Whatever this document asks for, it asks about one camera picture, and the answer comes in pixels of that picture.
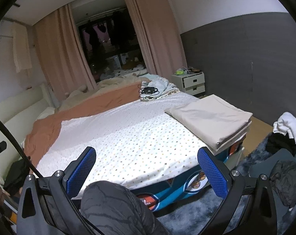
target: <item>drawer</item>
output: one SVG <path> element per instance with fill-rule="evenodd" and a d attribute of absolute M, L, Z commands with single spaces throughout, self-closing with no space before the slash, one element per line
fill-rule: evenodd
<path fill-rule="evenodd" d="M 205 91 L 205 84 L 199 84 L 196 86 L 185 88 L 185 93 L 189 95 L 196 95 Z"/>
<path fill-rule="evenodd" d="M 191 86 L 195 86 L 195 85 L 205 83 L 205 75 L 202 73 L 202 74 L 199 74 L 199 75 L 184 78 L 183 80 L 184 80 L 185 88 L 188 88 L 188 87 L 191 87 Z"/>

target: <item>blue gripper pad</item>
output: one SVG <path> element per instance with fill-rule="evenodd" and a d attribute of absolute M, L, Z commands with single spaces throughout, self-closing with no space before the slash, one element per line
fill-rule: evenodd
<path fill-rule="evenodd" d="M 80 157 L 74 162 L 77 162 L 76 167 L 74 166 L 74 171 L 70 172 L 70 176 L 66 180 L 66 194 L 70 199 L 78 195 L 81 187 L 93 168 L 96 162 L 95 149 L 87 147 Z"/>
<path fill-rule="evenodd" d="M 201 169 L 208 178 L 215 194 L 218 197 L 225 199 L 228 194 L 227 180 L 216 164 L 212 161 L 212 157 L 205 152 L 204 148 L 200 148 L 198 150 L 197 160 Z"/>

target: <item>nightstand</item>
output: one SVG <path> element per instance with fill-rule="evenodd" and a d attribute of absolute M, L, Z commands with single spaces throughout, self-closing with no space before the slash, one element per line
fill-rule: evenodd
<path fill-rule="evenodd" d="M 175 84 L 180 91 L 190 95 L 196 95 L 205 91 L 205 75 L 202 72 L 172 75 L 171 82 Z"/>

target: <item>gray wall panel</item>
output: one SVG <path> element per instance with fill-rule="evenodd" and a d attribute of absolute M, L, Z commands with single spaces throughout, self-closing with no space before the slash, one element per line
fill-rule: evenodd
<path fill-rule="evenodd" d="M 268 124 L 296 116 L 296 23 L 287 13 L 224 19 L 181 35 L 189 66 L 205 73 L 206 92 Z"/>

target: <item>brown curtain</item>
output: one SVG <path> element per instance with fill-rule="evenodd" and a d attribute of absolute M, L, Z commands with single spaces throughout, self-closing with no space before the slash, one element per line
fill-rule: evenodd
<path fill-rule="evenodd" d="M 88 90 L 97 88 L 68 4 L 44 17 L 34 28 L 39 62 L 59 100 L 81 85 L 87 85 Z"/>
<path fill-rule="evenodd" d="M 170 79 L 187 67 L 178 27 L 168 0 L 125 0 L 149 73 Z"/>

